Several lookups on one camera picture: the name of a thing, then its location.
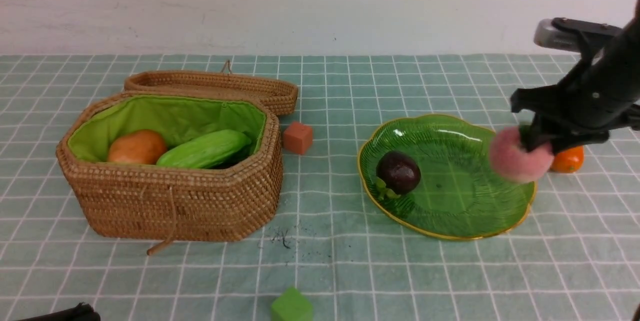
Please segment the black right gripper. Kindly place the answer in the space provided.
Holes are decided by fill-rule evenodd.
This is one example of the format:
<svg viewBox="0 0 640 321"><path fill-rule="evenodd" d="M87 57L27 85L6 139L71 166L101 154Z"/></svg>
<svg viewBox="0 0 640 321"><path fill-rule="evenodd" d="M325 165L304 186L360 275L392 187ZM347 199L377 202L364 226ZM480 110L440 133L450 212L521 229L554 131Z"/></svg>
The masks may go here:
<svg viewBox="0 0 640 321"><path fill-rule="evenodd" d="M556 84L519 88L510 96L513 113L535 113L519 125L522 150L552 154L606 143L609 131L639 129L639 20L633 18L594 56L581 54Z"/></svg>

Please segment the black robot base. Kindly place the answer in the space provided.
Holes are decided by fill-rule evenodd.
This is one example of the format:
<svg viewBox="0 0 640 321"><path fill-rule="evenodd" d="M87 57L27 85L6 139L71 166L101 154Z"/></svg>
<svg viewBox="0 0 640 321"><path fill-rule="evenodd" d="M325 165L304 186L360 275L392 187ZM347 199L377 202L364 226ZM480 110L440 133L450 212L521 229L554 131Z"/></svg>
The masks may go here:
<svg viewBox="0 0 640 321"><path fill-rule="evenodd" d="M19 319L19 321L100 321L101 319L101 315L89 303L80 302L62 311Z"/></svg>

